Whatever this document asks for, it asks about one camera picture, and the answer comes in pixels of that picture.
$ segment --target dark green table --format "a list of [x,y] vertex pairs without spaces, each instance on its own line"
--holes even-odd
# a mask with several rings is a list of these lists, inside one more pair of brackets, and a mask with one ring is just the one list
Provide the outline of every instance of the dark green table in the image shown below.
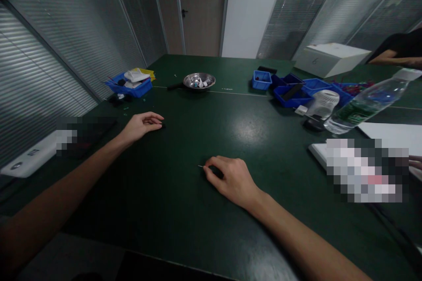
[[[235,279],[302,279],[266,229],[222,197],[197,166],[212,155],[240,157],[261,189],[374,280],[416,280],[385,226],[366,206],[339,202],[327,185],[325,170],[307,147],[330,134],[304,130],[303,118],[292,109],[280,107],[269,93],[248,87],[259,65],[279,69],[280,76],[292,70],[288,61],[166,55],[151,65],[158,80],[143,98],[119,108],[102,102],[88,113],[118,118],[95,149],[117,135],[135,113],[160,113],[167,128],[147,134],[124,152],[63,231]],[[162,88],[198,71],[215,75],[212,92]],[[360,66],[344,82],[379,81],[395,71]],[[420,85],[412,83],[397,106],[422,108],[420,100],[412,98]],[[419,110],[389,108],[374,121],[416,123],[421,116]],[[344,137],[363,136],[353,130]],[[17,180],[3,191],[0,214],[15,214],[80,163],[54,157],[30,178]],[[409,230],[417,228],[413,238],[421,238],[415,199],[390,211]]]

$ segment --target stainless steel bowl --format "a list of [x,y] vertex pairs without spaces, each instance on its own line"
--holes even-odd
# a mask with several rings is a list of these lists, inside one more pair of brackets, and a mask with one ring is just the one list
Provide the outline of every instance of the stainless steel bowl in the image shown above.
[[[208,85],[202,88],[199,88],[199,78],[201,78],[202,82],[208,81]],[[183,84],[191,89],[194,90],[208,90],[210,87],[212,87],[215,84],[215,77],[204,73],[204,72],[196,72],[194,74],[187,75],[183,79]]]

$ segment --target blue plastic bin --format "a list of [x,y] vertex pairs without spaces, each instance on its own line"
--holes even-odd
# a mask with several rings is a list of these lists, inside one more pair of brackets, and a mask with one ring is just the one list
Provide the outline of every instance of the blue plastic bin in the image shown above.
[[285,86],[286,85],[286,83],[282,79],[280,79],[276,74],[271,76],[271,81],[273,82],[271,84],[272,89],[277,88],[278,86]]
[[254,76],[252,77],[252,88],[268,90],[272,83],[273,81],[271,80],[271,74],[269,72],[262,72],[259,70],[254,71]]
[[274,89],[274,96],[285,108],[297,108],[298,106],[304,105],[313,99],[309,94],[303,91],[302,88],[296,92],[290,100],[284,101],[281,96],[287,93],[291,88],[292,86],[278,86]]
[[[120,79],[125,79],[124,73],[116,76],[113,78],[115,82],[119,82]],[[144,94],[146,94],[148,91],[150,91],[153,87],[153,84],[151,83],[151,78],[148,78],[146,81],[141,83],[139,86],[137,86],[134,89],[127,88],[125,86],[118,86],[113,83],[113,81],[109,80],[105,83],[114,93],[121,93],[121,94],[129,94],[133,97],[142,97]]]
[[314,78],[314,79],[305,79],[305,85],[302,87],[303,91],[306,91],[307,94],[313,96],[316,92],[321,90],[330,90],[332,87],[331,84],[322,81],[321,79]]
[[340,101],[338,102],[339,106],[343,107],[346,104],[348,104],[353,98],[354,96],[352,96],[351,94],[344,92],[342,87],[345,86],[355,86],[356,83],[333,83],[331,85],[331,88],[328,90],[337,92],[338,95],[340,96]]
[[287,86],[294,86],[294,85],[296,85],[296,84],[298,84],[298,83],[303,83],[303,84],[305,84],[305,82],[304,82],[302,79],[300,79],[300,78],[296,77],[296,76],[295,76],[295,75],[293,75],[292,73],[289,73],[289,74],[288,74],[287,76],[285,76],[284,78],[281,78],[281,80],[283,80]]

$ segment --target green bottle label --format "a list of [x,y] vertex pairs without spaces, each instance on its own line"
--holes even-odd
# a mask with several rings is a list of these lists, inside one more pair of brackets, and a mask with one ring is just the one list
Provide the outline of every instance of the green bottle label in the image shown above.
[[359,124],[377,113],[378,111],[363,110],[350,102],[337,112],[337,116],[343,121]]

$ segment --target finger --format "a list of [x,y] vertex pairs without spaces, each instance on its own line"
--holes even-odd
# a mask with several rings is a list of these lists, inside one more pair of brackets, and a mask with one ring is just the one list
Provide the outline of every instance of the finger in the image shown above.
[[223,156],[217,156],[218,159],[225,161],[225,162],[230,162],[230,160],[232,160],[231,158],[227,158],[227,157],[223,157]]
[[209,166],[215,166],[218,169],[220,169],[223,173],[227,171],[227,163],[221,159],[218,159],[217,157],[211,157],[207,160],[205,163],[207,167]]
[[151,132],[153,130],[159,130],[161,127],[162,127],[161,124],[145,125],[146,132]]
[[409,160],[415,160],[415,161],[422,162],[422,157],[421,156],[412,156],[412,155],[409,155]]
[[207,175],[207,180],[211,182],[211,184],[221,192],[221,189],[224,185],[223,180],[219,179],[207,166],[203,167],[205,174]]
[[164,119],[164,117],[162,117],[160,114],[156,114],[154,112],[146,112],[146,113],[141,113],[139,115],[143,120],[149,119],[149,118]]
[[161,124],[162,123],[160,120],[157,120],[156,118],[151,118],[150,121],[152,121],[154,124]]
[[409,161],[409,166],[422,170],[422,162]]

